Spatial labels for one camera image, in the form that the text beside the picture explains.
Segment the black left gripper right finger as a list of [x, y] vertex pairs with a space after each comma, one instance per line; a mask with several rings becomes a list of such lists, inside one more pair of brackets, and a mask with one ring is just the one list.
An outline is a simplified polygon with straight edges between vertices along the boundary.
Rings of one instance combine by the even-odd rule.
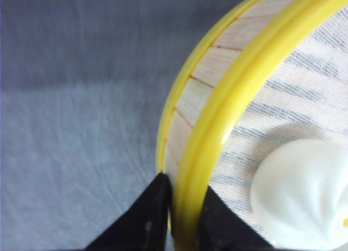
[[208, 187], [197, 232], [198, 250], [276, 250]]

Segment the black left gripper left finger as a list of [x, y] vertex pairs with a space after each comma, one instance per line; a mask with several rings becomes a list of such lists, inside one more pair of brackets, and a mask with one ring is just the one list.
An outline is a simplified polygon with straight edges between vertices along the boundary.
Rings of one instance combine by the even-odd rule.
[[169, 177], [159, 173], [131, 207], [84, 250], [165, 250]]

